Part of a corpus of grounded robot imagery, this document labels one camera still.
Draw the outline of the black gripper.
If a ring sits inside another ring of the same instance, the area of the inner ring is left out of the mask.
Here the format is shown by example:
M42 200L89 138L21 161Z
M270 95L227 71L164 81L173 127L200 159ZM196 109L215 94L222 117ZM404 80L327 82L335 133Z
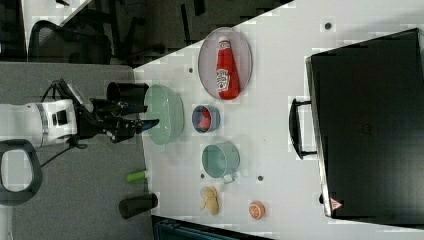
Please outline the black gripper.
M80 139L89 139L105 134L112 143L119 143L141 134L159 124L159 119L128 120L128 114L145 113L146 106L128 104L102 99L91 100L93 110L80 103L75 104L77 135Z

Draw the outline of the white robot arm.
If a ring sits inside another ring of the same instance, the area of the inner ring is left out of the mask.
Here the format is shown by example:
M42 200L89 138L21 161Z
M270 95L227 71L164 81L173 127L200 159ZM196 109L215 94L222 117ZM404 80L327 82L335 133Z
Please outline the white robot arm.
M38 193L44 167L39 148L65 144L69 150L84 149L82 141L99 134L119 143L159 124L157 119L129 119L132 112L126 103L107 100L88 105L71 99L3 104L1 204L17 206Z

